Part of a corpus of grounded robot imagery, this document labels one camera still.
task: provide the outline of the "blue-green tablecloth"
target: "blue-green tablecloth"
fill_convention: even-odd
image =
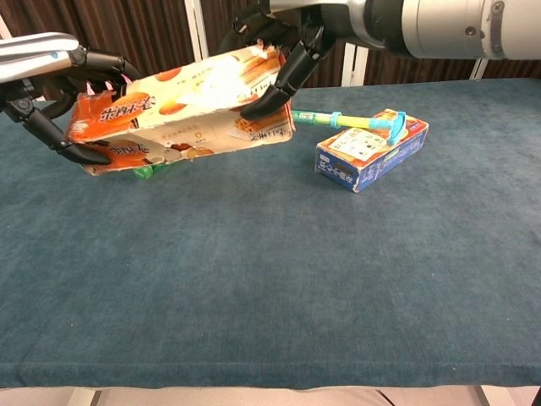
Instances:
[[[541,81],[293,106],[431,128],[355,195],[314,173],[331,129],[140,181],[3,115],[0,387],[540,384]]]

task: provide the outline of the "orange snack box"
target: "orange snack box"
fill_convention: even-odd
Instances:
[[[168,164],[289,141],[289,105],[257,122],[242,107],[274,83],[281,56],[273,47],[247,47],[149,76],[120,91],[79,95],[67,138],[111,158],[84,165],[91,175]]]

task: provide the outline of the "blue cardboard box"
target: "blue cardboard box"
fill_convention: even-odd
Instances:
[[[375,117],[395,116],[387,109]],[[402,138],[388,146],[387,130],[346,129],[317,145],[315,170],[358,193],[421,150],[428,132],[428,123],[408,116]]]

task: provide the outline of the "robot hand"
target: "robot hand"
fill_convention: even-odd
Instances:
[[[65,114],[77,99],[79,89],[90,83],[95,91],[104,91],[105,82],[119,88],[141,73],[125,58],[82,47],[68,34],[46,33],[0,41],[0,112],[4,111],[41,142],[72,162],[107,165],[109,158],[97,151],[65,140],[62,130],[52,121]],[[40,110],[32,100],[43,94],[49,83],[62,96]]]
[[[539,0],[259,0],[232,33],[292,53],[276,83],[242,111],[254,120],[286,103],[338,40],[407,58],[541,59]],[[221,51],[230,50],[232,34]]]

